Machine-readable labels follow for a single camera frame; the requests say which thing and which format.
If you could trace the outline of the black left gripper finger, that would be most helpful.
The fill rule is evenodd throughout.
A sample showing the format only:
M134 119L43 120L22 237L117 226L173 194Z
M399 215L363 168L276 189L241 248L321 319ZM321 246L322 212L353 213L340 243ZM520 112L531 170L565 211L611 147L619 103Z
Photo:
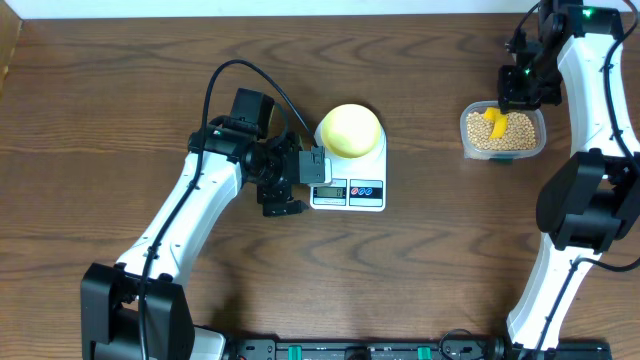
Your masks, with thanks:
M280 217L296 215L308 209L308 205L301 200L294 200L286 203L270 202L263 205L263 215L265 217Z
M332 182L332 164L325 149L312 147L298 153L299 182L307 185L323 185Z

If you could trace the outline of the yellow plastic bowl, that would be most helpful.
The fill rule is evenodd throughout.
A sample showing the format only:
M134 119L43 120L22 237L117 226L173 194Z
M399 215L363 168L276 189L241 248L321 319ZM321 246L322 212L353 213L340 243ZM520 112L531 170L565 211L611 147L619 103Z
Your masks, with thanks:
M377 116L358 104L332 109L320 123L320 138L333 154L347 159L369 154L378 144L382 126Z

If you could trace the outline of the yellow plastic scoop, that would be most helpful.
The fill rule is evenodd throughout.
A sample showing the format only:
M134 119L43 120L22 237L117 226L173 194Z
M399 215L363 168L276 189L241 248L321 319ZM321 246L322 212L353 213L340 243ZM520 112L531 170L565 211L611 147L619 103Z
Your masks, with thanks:
M508 127L508 116L502 114L498 108L488 107L483 118L493 124L493 130L490 134L490 139L502 138Z

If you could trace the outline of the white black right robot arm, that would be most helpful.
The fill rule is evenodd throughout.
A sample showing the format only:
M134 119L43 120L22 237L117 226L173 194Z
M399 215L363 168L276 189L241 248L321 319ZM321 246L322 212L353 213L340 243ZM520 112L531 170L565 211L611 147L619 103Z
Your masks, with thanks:
M513 56L498 75L498 106L537 110L566 101L571 156L548 180L536 203L538 255L523 295L507 317L507 340L490 345L492 359L595 359L596 343L568 345L559 330L592 267L622 273L638 262L610 265L601 256L639 217L639 141L629 118L621 71L631 35L615 8L543 0L538 36L516 28Z

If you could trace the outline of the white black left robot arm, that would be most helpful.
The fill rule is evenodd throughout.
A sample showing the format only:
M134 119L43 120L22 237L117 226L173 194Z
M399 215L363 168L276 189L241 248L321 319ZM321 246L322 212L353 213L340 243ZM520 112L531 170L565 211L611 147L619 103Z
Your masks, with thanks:
M294 184L330 183L321 146L292 132L269 139L265 122L219 116L189 138L179 180L135 244L112 266L92 264L81 281L85 359L222 359L224 335L194 325L185 288L213 226L245 183L264 216L298 214Z

